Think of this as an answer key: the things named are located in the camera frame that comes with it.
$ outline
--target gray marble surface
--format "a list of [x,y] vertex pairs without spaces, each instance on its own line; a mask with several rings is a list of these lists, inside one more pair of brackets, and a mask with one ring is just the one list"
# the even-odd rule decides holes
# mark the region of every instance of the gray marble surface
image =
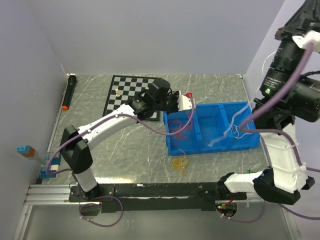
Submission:
[[[214,74],[144,74],[161,77],[171,88],[193,92],[198,104],[247,101],[239,75]],[[53,138],[52,150],[61,140],[63,130],[72,124],[83,126],[102,117],[112,75],[77,75],[69,111],[63,111]],[[148,122],[157,130],[165,131],[162,122]],[[171,167],[174,156],[168,156],[165,137],[149,131],[140,124],[127,127],[110,136],[92,150],[92,170],[99,183],[183,183],[216,182],[229,172],[245,173],[248,169],[260,171],[267,163],[262,147],[188,156],[186,175]],[[60,169],[67,168],[62,160]],[[69,172],[58,178],[45,179],[43,184],[68,184]]]

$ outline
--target metal frame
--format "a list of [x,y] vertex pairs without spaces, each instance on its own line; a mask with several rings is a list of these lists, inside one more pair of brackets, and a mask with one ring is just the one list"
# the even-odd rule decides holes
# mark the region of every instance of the metal frame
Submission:
[[[239,74],[239,76],[240,76],[240,80],[241,80],[243,88],[244,88],[244,92],[246,94],[246,98],[249,101],[249,97],[247,95],[245,84],[244,84],[243,75]],[[60,114],[61,114],[61,107],[59,109],[59,112],[57,113],[57,117],[56,117],[56,120],[55,120],[55,123],[53,126],[52,135],[51,135],[50,142],[49,142],[48,149],[47,149],[48,152],[51,150],[51,147],[52,147],[52,142],[54,139],[54,135],[55,135],[57,126],[58,126]],[[263,141],[261,141],[261,146],[262,146],[262,150],[263,150],[263,153],[265,156],[266,163],[269,164],[269,161],[268,161],[269,156],[266,152]],[[21,212],[21,216],[20,216],[18,225],[15,230],[15,234],[14,234],[13,239],[14,240],[22,240],[24,238],[33,205],[80,205],[80,204],[84,204],[84,203],[79,203],[79,202],[69,202],[69,195],[70,195],[70,188],[69,187],[72,187],[72,186],[75,186],[75,184],[70,185],[70,186],[68,184],[30,185],[28,192],[26,194],[26,197],[25,197],[24,206],[23,206],[23,209]],[[249,203],[256,203],[256,202],[262,202],[262,201],[263,200],[257,194],[247,193],[247,200],[237,200],[236,202],[237,203],[247,203],[249,205]],[[217,201],[216,203],[225,203],[225,202],[227,202],[227,201]],[[282,211],[283,211],[284,219],[286,221],[291,239],[300,240],[301,237],[299,235],[294,216],[284,209]]]

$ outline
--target white wall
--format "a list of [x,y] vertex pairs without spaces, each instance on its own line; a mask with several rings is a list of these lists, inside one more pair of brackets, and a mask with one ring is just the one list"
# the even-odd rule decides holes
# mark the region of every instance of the white wall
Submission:
[[284,2],[26,1],[77,74],[244,74]]
[[[304,0],[286,0],[276,16],[273,24],[271,25],[265,39],[263,40],[259,50],[257,51],[250,67],[248,68],[245,76],[245,85],[249,91],[250,97],[253,96],[255,90],[261,84],[263,77],[261,74],[261,66],[264,59],[277,50],[280,41],[274,39],[276,30],[282,27],[289,18],[298,10],[298,8],[304,3]],[[265,72],[268,70],[272,57],[265,65]],[[308,71],[317,71],[320,69],[320,54],[313,53],[309,63],[305,69]],[[304,162],[307,162],[307,166],[320,169],[320,122],[309,123],[301,119],[297,119],[297,139],[300,143],[299,151],[301,158]],[[301,191],[301,200],[299,200],[292,209],[298,213],[320,217],[320,208],[318,207],[320,199],[320,175],[308,172],[308,175],[315,178],[316,184],[308,191]],[[319,239],[319,221],[305,220],[302,218],[295,218],[298,225],[298,229],[303,240],[315,240]]]
[[40,167],[16,148],[47,150],[66,79],[24,0],[1,1],[0,32],[0,238],[9,240]]

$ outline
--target blue plastic tray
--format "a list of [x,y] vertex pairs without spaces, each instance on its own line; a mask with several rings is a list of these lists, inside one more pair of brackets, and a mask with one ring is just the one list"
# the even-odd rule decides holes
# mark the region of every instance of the blue plastic tray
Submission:
[[[211,104],[197,104],[196,111],[191,124],[180,134],[166,137],[166,145],[169,155],[181,155],[183,150],[186,154],[216,153],[223,151],[246,150],[256,148],[260,142],[260,134],[245,134],[236,132],[233,128],[228,132],[226,138],[209,146],[213,139],[224,135],[224,131],[230,125],[233,115],[242,109],[248,102],[224,102]],[[239,114],[234,125],[240,123],[251,114],[248,107]],[[175,112],[171,114],[163,113],[163,122],[167,133],[176,132],[188,120],[191,111]],[[246,127],[255,129],[254,122],[250,122]]]

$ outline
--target purple cable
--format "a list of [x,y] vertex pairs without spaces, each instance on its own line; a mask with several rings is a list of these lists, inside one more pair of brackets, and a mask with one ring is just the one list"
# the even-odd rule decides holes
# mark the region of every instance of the purple cable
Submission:
[[305,68],[312,52],[313,52],[313,44],[309,43],[306,50],[303,53],[303,56],[298,64],[298,66],[296,67],[296,69],[294,70],[292,75],[290,76],[289,80],[283,85],[283,87],[269,101],[267,101],[262,107],[258,108],[254,113],[252,113],[252,115],[247,117],[239,126],[240,131],[243,133],[275,133],[275,134],[280,134],[280,135],[285,136],[289,140],[290,144],[292,146],[294,146],[293,151],[294,151],[294,154],[295,154],[295,157],[296,157],[296,160],[297,160],[299,166],[301,166],[303,164],[300,159],[298,149],[295,146],[296,143],[290,137],[289,134],[287,134],[284,131],[277,130],[277,129],[245,129],[245,126],[248,123],[250,123],[251,121],[259,118],[262,114],[266,113],[270,108],[272,108],[274,105],[276,105],[276,103],[279,102],[279,100],[282,99],[289,92],[291,87],[299,80],[300,75],[301,75],[303,69]]
[[82,205],[81,207],[79,207],[79,215],[80,215],[80,217],[81,217],[82,219],[86,220],[86,221],[89,222],[89,223],[92,223],[92,224],[94,224],[94,225],[96,225],[96,226],[103,227],[103,228],[108,228],[108,227],[112,227],[112,226],[116,225],[116,224],[121,220],[121,218],[122,218],[123,215],[124,215],[124,205],[122,204],[122,202],[120,201],[120,199],[117,198],[117,197],[115,197],[115,196],[99,196],[99,197],[93,198],[92,200],[100,200],[100,199],[115,199],[115,200],[117,200],[117,201],[119,202],[120,207],[121,207],[121,214],[120,214],[120,217],[118,218],[117,221],[115,221],[114,223],[109,224],[109,225],[103,225],[103,224],[97,223],[97,222],[95,222],[95,221],[92,221],[92,220],[86,218],[85,216],[83,216],[83,215],[81,214],[81,209],[82,209],[83,207],[86,207],[86,206],[99,206],[99,204],[95,204],[95,203],[87,203],[87,204],[84,204],[84,205]]
[[[165,136],[173,136],[173,135],[176,135],[180,132],[182,132],[189,124],[190,122],[192,121],[194,115],[195,115],[195,111],[196,111],[196,106],[195,106],[195,103],[194,103],[194,100],[193,100],[193,97],[190,96],[190,100],[191,100],[191,106],[192,106],[192,112],[191,112],[191,116],[190,118],[188,119],[188,121],[185,123],[185,125],[179,129],[178,131],[176,132],[171,132],[171,133],[167,133],[167,132],[161,132],[161,131],[158,131],[156,129],[154,129],[153,127],[147,125],[145,122],[141,121],[140,119],[138,119],[136,116],[132,116],[132,115],[129,115],[129,114],[125,114],[125,113],[119,113],[119,114],[115,114],[115,115],[111,115],[109,117],[106,117],[105,119],[101,120],[100,122],[96,123],[95,125],[93,125],[92,127],[89,128],[89,130],[94,130],[95,128],[99,127],[101,124],[109,121],[110,119],[113,119],[113,118],[116,118],[116,116],[118,117],[129,117],[129,118],[132,118],[133,120],[137,121],[138,123],[141,123],[143,126],[145,126],[147,129],[155,132],[156,134],[160,134],[160,135],[165,135]],[[54,153],[53,155],[51,156],[51,158],[49,159],[48,163],[46,164],[45,166],[45,173],[48,174],[48,175],[56,175],[56,174],[59,174],[59,173],[62,173],[62,172],[65,172],[65,171],[72,171],[70,168],[65,168],[65,169],[62,169],[60,171],[56,171],[56,172],[49,172],[50,171],[50,166],[52,164],[52,161],[54,160],[55,156],[64,148],[66,147],[69,143],[72,143],[74,140],[82,137],[83,135],[87,134],[88,133],[88,130],[72,137],[71,139],[69,139],[68,141],[66,141],[64,144],[62,144]]]
[[283,209],[287,210],[289,213],[296,215],[297,217],[303,218],[303,219],[308,219],[308,220],[320,220],[320,217],[316,217],[316,216],[305,216],[302,215],[300,213],[297,213],[295,211],[290,210],[289,208],[287,208],[286,206],[279,204]]
[[316,169],[313,167],[306,167],[307,170],[312,171],[312,172],[316,172],[316,173],[320,173],[320,169]]
[[241,220],[241,219],[236,219],[236,218],[229,218],[223,214],[221,214],[221,216],[225,219],[228,219],[230,221],[234,221],[234,222],[238,222],[238,223],[244,223],[244,224],[251,224],[251,223],[254,223],[256,221],[259,221],[263,215],[265,214],[266,212],[266,208],[267,208],[267,204],[266,204],[266,201],[263,201],[263,206],[262,206],[262,212],[260,213],[259,216],[257,216],[255,219],[252,219],[252,220]]

